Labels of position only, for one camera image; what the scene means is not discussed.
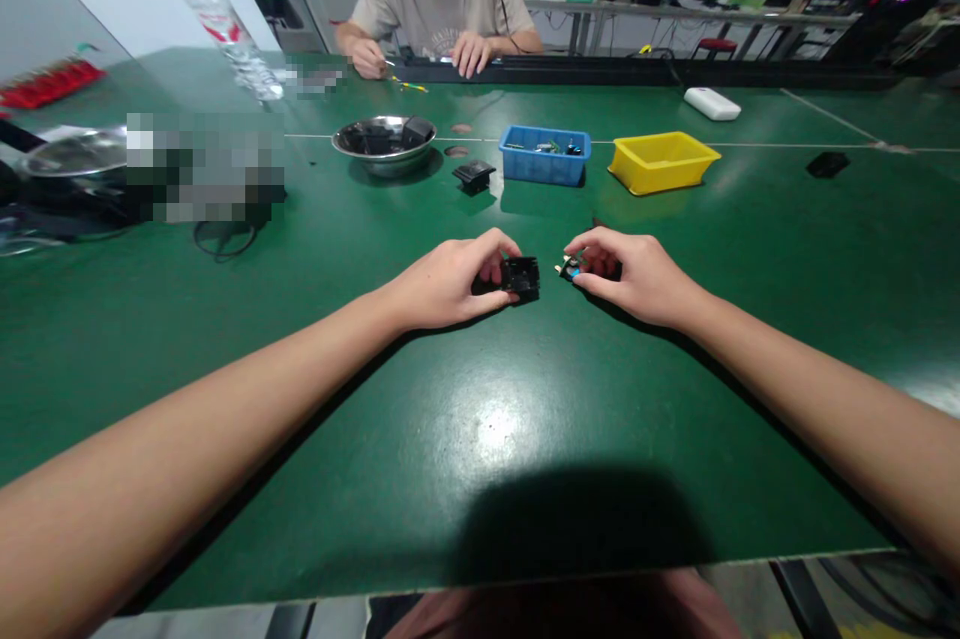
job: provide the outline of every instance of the green workbench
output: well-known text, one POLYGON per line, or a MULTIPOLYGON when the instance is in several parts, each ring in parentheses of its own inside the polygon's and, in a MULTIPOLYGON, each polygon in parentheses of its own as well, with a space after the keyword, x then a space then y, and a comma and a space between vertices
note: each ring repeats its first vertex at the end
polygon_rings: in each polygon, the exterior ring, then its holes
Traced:
POLYGON ((215 53, 182 50, 116 67, 21 118, 39 130, 128 112, 266 112, 287 135, 290 196, 227 263, 198 251, 191 227, 162 224, 0 262, 0 483, 381 285, 440 241, 498 226, 539 258, 540 300, 392 347, 140 607, 889 546, 849 490, 703 352, 552 275, 593 217, 654 234, 697 281, 774 326, 925 400, 955 398, 957 99, 913 81, 882 94, 724 93, 743 114, 717 124, 664 88, 421 94, 349 74, 335 91, 290 92, 264 110, 215 53), (438 149, 466 146, 498 167, 508 124, 589 132, 586 184, 498 173, 470 198, 451 175, 466 160, 442 154, 412 180, 372 180, 329 135, 383 113, 426 116, 438 149), (473 130, 457 136, 457 123, 473 130), (608 174, 611 140, 673 130, 723 154, 705 185, 635 198, 608 174), (925 151, 870 148, 877 139, 925 151), (831 148, 852 164, 813 179, 806 164, 831 148))

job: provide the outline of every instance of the plastic water bottle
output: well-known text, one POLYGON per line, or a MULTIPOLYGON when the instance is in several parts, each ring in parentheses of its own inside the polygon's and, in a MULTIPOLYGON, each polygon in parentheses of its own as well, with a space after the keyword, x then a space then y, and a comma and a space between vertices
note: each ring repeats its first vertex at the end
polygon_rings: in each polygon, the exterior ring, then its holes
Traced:
POLYGON ((238 84, 249 88, 260 101, 283 98, 283 85, 267 66, 230 0, 184 1, 230 60, 238 84))

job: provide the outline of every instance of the beige t-shirt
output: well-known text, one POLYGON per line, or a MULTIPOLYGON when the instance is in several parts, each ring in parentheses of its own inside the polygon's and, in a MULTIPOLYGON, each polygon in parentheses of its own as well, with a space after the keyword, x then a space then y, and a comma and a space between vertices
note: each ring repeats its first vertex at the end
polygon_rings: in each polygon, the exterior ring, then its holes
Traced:
POLYGON ((500 0, 360 0, 350 21, 377 41, 402 27, 410 47, 431 58, 448 56, 460 33, 508 36, 534 29, 523 0, 503 0, 509 30, 500 0))

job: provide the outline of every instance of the white power bank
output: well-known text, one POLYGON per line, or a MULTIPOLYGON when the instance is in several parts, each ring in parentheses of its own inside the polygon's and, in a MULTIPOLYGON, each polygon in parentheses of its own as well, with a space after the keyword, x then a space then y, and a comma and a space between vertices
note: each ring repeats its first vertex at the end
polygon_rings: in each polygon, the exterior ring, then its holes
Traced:
POLYGON ((740 116, 740 107, 713 89, 691 87, 683 98, 687 104, 713 121, 733 121, 740 116))

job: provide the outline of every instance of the red stool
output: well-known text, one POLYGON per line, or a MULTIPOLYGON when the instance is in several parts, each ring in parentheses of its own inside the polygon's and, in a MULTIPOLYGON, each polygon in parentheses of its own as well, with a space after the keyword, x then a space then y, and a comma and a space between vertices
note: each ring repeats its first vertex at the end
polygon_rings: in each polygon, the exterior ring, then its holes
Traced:
POLYGON ((711 61, 716 58, 717 54, 724 53, 730 54, 730 61, 733 61, 733 53, 737 50, 737 43, 730 41, 729 39, 701 39, 700 43, 697 44, 696 50, 693 52, 691 59, 697 58, 697 52, 701 49, 706 49, 709 54, 707 54, 707 61, 711 61))

